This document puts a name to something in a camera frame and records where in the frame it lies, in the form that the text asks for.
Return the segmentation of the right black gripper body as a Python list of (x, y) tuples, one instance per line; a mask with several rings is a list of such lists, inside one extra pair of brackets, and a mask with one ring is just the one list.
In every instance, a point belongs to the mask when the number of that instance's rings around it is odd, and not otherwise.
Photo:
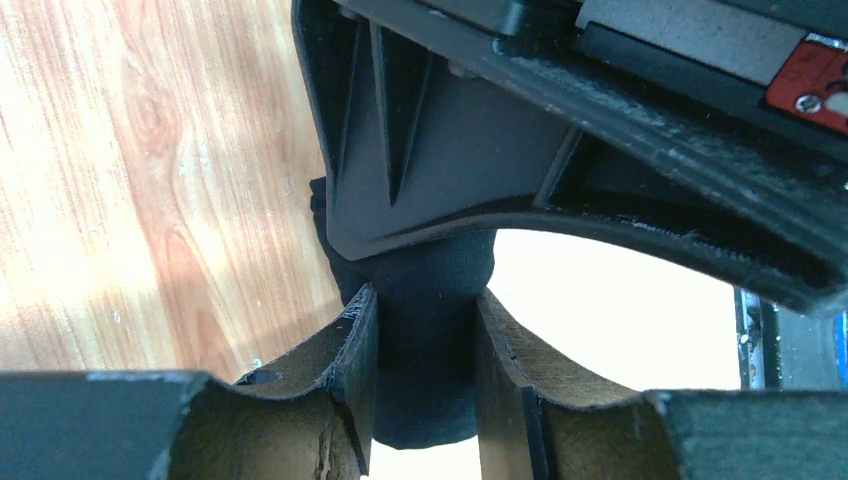
[(843, 1), (348, 1), (630, 147), (847, 160)]

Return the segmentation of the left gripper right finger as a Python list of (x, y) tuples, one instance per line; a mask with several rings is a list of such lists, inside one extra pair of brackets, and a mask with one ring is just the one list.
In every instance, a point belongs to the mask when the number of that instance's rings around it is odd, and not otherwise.
[(843, 479), (847, 394), (636, 392), (569, 359), (492, 293), (477, 302), (486, 479)]

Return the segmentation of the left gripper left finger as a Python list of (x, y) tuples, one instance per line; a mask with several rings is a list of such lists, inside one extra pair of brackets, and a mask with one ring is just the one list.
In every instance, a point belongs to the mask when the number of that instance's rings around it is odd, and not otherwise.
[(357, 479), (369, 469), (377, 297), (233, 384), (196, 370), (5, 372), (5, 479)]

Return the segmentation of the black underwear white waistband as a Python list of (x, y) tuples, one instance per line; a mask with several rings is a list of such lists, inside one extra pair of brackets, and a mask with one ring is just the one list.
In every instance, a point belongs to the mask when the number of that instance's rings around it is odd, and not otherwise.
[(375, 440), (403, 450), (474, 437), (476, 301), (494, 270), (495, 231), (346, 260), (327, 239), (325, 178), (309, 187), (313, 222), (342, 303), (365, 284), (377, 293)]

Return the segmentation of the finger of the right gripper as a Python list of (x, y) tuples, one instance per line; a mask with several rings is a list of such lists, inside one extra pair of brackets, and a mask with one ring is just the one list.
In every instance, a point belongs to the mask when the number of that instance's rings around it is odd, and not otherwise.
[(847, 307), (847, 160), (630, 147), (345, 8), (292, 28), (334, 248), (359, 260), (481, 229), (580, 236), (806, 315)]

